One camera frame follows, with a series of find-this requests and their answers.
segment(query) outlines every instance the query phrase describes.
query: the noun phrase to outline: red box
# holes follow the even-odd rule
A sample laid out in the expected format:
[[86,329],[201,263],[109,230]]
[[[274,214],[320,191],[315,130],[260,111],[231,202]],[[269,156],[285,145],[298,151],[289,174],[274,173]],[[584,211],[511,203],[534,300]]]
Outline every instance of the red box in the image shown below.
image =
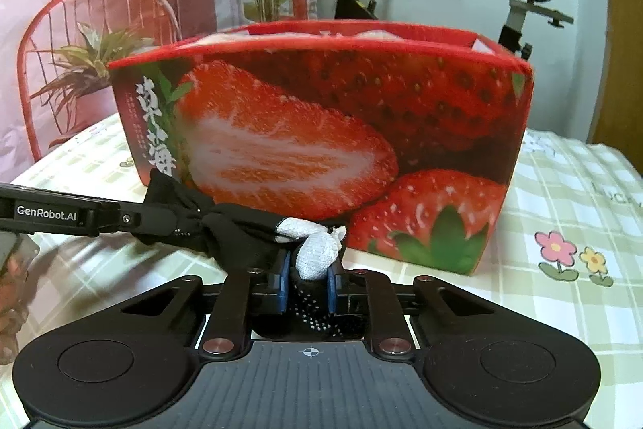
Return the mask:
[[381,21],[250,25],[110,65],[141,180],[350,223],[348,245],[470,274],[507,192],[528,63],[476,33]]

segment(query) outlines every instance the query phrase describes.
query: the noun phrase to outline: silver bolt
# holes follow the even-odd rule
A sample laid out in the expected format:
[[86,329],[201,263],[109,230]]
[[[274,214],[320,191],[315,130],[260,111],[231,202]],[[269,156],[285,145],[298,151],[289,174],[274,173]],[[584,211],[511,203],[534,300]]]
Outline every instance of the silver bolt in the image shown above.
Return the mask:
[[210,354],[226,354],[234,348],[234,342],[227,338],[210,338],[203,342],[203,350]]
[[380,342],[379,348],[383,353],[391,355],[406,354],[413,346],[404,338],[387,338]]

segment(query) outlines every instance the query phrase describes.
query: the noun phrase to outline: table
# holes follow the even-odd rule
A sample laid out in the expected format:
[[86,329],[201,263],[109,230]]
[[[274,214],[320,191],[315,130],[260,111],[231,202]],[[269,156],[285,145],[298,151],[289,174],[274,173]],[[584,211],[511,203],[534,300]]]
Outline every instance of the table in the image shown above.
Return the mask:
[[[549,178],[567,173],[562,167],[555,168],[557,171],[549,169],[547,162],[554,162],[556,152],[565,162],[574,161],[574,155],[582,157],[582,148],[586,146],[579,144],[563,142],[552,134],[531,131],[526,134],[496,232],[474,277],[352,250],[346,252],[344,265],[348,269],[366,267],[380,271],[399,283],[411,283],[417,275],[435,275],[581,338],[595,351],[603,371],[601,388],[586,422],[596,429],[640,429],[643,410],[637,402],[643,398],[643,330],[637,305],[643,305],[640,258],[643,251],[632,255],[639,258],[631,265],[624,262],[623,253],[603,248],[615,281],[611,289],[601,289],[591,283],[587,272],[582,272],[582,263],[575,266],[581,276],[573,283],[552,280],[538,267],[543,259],[541,246],[534,241],[534,231],[557,230],[565,236],[573,232],[581,234],[577,231],[579,228],[573,228],[578,226],[577,222],[563,220],[562,211],[552,218],[537,206],[546,208],[557,202],[554,183]],[[602,156],[607,166],[609,160],[605,159],[615,157],[615,153],[601,147],[603,149],[593,147],[592,155]],[[564,164],[560,158],[555,162]],[[530,186],[534,173],[541,178],[539,186]],[[83,131],[15,182],[125,201],[141,202],[145,196],[145,188],[130,162],[117,115]],[[643,193],[643,183],[636,184],[628,191],[640,187]],[[532,200],[525,196],[530,191]],[[18,333],[21,347],[41,333],[181,275],[199,275],[204,283],[219,283],[225,277],[217,264],[203,255],[166,246],[144,246],[124,233],[103,234],[95,239],[54,234],[36,234],[33,238],[41,246],[41,254],[30,268],[30,316]],[[584,242],[592,241],[593,245],[600,242],[599,237],[591,236],[573,239],[579,249]],[[28,421],[13,389],[10,372],[11,366],[0,370],[2,429],[20,428]]]

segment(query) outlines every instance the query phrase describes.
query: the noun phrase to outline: green and white plaid fabric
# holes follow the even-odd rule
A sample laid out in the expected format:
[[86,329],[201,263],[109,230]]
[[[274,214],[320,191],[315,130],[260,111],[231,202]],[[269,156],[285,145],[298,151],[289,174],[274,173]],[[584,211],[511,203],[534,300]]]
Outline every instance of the green and white plaid fabric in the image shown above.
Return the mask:
[[[142,201],[145,188],[129,156],[114,115],[15,182]],[[126,234],[37,234],[34,240],[42,252],[30,268],[30,316],[18,334],[21,347],[181,275],[200,275],[206,283],[224,280],[210,259],[147,248]],[[344,265],[375,269],[400,283],[432,274],[578,337],[602,368],[587,424],[643,427],[643,180],[615,150],[528,131],[496,231],[473,277],[357,251],[346,254]],[[27,423],[11,366],[0,370],[0,401],[0,428]]]

